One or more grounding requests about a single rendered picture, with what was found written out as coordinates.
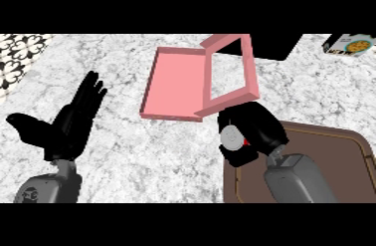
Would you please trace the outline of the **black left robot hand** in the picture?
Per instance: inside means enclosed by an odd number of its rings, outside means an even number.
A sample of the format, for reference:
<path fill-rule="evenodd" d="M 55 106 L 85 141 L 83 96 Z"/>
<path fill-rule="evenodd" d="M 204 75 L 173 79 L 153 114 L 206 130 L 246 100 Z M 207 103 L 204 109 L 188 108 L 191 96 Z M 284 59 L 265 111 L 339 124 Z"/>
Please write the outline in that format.
<path fill-rule="evenodd" d="M 5 122 L 17 130 L 20 140 L 44 149 L 45 161 L 73 160 L 82 154 L 106 93 L 98 74 L 89 71 L 51 123 L 20 113 L 7 116 Z"/>

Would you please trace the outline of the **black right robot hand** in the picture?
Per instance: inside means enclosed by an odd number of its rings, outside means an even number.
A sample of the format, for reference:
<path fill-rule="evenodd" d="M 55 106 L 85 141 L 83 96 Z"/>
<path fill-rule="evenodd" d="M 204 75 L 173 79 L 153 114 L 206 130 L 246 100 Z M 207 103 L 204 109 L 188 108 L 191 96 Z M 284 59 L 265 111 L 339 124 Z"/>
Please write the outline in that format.
<path fill-rule="evenodd" d="M 218 146 L 224 159 L 232 167 L 240 167 L 257 159 L 257 154 L 269 155 L 274 149 L 288 143 L 283 126 L 257 102 L 247 102 L 218 112 L 218 130 L 234 125 L 244 141 L 238 150 Z"/>

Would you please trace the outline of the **red can with silver lid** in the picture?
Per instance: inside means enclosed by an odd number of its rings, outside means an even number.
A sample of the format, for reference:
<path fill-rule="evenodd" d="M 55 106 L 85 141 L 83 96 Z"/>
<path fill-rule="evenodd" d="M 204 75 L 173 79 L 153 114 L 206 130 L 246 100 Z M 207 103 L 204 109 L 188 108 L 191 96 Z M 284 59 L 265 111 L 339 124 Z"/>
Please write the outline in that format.
<path fill-rule="evenodd" d="M 224 148 L 229 151 L 237 151 L 244 145 L 247 145 L 247 141 L 232 124 L 222 128 L 219 132 L 219 142 Z"/>

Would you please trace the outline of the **pink cardboard box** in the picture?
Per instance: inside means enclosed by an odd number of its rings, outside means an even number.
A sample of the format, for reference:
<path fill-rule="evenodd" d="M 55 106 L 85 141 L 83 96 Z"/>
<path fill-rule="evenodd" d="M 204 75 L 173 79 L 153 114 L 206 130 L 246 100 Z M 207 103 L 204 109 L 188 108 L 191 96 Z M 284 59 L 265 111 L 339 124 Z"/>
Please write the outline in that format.
<path fill-rule="evenodd" d="M 244 86 L 210 97 L 210 55 L 240 41 Z M 157 47 L 139 108 L 142 119 L 201 122 L 224 108 L 259 98 L 247 34 L 212 34 L 200 49 Z"/>

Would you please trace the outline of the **brown tray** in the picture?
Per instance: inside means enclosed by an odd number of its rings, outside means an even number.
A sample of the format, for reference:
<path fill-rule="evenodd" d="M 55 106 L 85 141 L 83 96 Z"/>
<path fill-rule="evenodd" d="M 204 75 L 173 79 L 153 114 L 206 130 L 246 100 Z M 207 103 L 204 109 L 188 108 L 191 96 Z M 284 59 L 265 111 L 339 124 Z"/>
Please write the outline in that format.
<path fill-rule="evenodd" d="M 306 154 L 316 163 L 339 202 L 376 203 L 376 155 L 362 135 L 346 129 L 281 122 L 284 154 Z M 263 181 L 265 156 L 234 168 L 222 163 L 222 201 L 274 203 Z"/>

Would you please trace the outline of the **cereal box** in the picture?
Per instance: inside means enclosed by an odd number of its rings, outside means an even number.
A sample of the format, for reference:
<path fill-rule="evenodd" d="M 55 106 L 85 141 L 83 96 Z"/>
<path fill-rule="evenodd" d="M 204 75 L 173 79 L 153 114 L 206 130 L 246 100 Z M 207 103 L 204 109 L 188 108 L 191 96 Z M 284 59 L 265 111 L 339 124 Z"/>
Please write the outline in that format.
<path fill-rule="evenodd" d="M 324 41 L 322 53 L 359 57 L 376 45 L 376 34 L 331 34 Z"/>

